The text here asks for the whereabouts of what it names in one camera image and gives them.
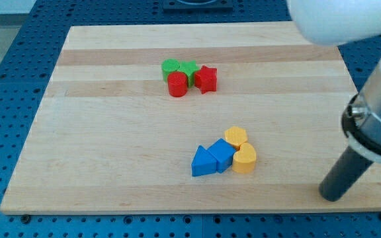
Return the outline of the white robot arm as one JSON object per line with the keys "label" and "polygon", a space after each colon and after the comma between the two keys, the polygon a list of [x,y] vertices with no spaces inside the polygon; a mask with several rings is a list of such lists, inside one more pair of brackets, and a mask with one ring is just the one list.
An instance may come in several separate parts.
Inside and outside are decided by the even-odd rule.
{"label": "white robot arm", "polygon": [[[287,2],[290,16],[308,41],[338,46],[381,34],[381,1]],[[381,59],[343,114],[349,145],[381,163]]]}

